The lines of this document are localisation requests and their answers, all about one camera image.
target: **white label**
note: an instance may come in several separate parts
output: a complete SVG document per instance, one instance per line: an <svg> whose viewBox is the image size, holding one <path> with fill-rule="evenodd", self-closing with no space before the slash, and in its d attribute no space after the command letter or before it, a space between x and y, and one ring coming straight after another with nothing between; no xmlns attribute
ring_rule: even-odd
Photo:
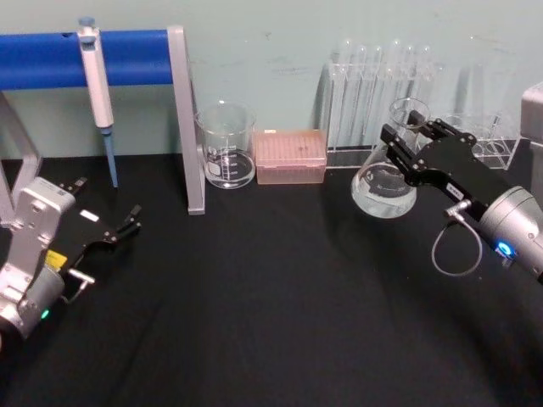
<svg viewBox="0 0 543 407"><path fill-rule="evenodd" d="M207 169L214 176L221 176L221 167L218 164L209 162L207 163Z"/></svg>
<svg viewBox="0 0 543 407"><path fill-rule="evenodd" d="M92 220L93 222L96 222L98 219L100 219L95 214L89 212L88 210L82 210L79 215L83 216L84 218L87 218L89 220Z"/></svg>
<svg viewBox="0 0 543 407"><path fill-rule="evenodd" d="M452 193L455 197L457 197L459 201L462 201L464 199L464 194L461 193L458 188L456 188L450 182L447 184L446 190Z"/></svg>

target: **water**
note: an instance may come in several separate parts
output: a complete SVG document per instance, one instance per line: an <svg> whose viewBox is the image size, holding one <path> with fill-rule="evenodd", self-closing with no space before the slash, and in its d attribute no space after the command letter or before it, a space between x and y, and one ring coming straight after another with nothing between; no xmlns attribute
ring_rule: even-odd
<svg viewBox="0 0 543 407"><path fill-rule="evenodd" d="M394 165L384 162L358 171L351 184L351 194L364 212L385 219L406 214L417 200L417 190L406 184Z"/></svg>
<svg viewBox="0 0 543 407"><path fill-rule="evenodd" d="M255 177L255 163L243 150L230 149L217 154L208 153L205 177L219 188L240 188Z"/></svg>

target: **blue pipette tip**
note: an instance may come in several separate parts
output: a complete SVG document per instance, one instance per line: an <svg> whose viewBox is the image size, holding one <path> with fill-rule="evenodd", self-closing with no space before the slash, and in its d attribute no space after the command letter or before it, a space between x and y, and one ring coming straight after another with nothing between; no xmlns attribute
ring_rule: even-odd
<svg viewBox="0 0 543 407"><path fill-rule="evenodd" d="M111 175L111 183L113 188L119 187L119 182L117 180L117 167L115 166L115 154L113 152L113 136L111 130L105 131L102 129L102 134L104 135L104 146L105 152L108 156L108 165L109 165L109 174Z"/></svg>

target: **black tablecloth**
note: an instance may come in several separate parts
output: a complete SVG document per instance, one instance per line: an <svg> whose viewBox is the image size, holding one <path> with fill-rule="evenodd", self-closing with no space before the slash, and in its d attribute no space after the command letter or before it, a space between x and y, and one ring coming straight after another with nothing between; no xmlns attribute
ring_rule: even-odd
<svg viewBox="0 0 543 407"><path fill-rule="evenodd" d="M473 275L440 275L440 192L377 220L351 201L354 171L333 170L323 185L207 186L192 217L178 160L119 158L116 194L104 159L46 160L51 181L88 176L79 202L106 219L140 203L143 229L81 264L98 284L2 362L0 405L543 405L543 287L488 248ZM475 254L453 229L439 260Z"/></svg>

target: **cable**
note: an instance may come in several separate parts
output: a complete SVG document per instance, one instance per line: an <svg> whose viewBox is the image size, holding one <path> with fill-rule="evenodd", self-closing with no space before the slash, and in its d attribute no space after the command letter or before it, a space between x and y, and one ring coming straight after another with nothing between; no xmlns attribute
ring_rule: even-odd
<svg viewBox="0 0 543 407"><path fill-rule="evenodd" d="M483 258L483 244L481 243L481 237L479 234L473 229L461 216L456 217L454 216L454 220L452 222L449 222L441 231L439 232L439 235L435 238L434 245L432 247L432 263L434 264L434 267L437 271L439 271L441 274L444 274L448 277L465 277L470 274L472 274L477 267L479 267L479 264L481 263L481 259ZM472 235L475 237L475 241L477 242L477 246L479 249L479 254L477 256L477 260L475 261L475 264L472 265L469 269L463 271L462 273L450 273L448 271L443 270L441 267L439 267L437 260L435 259L435 251L438 247L438 243L443 237L445 231L449 229L454 224L458 224L460 226L464 226Z"/></svg>

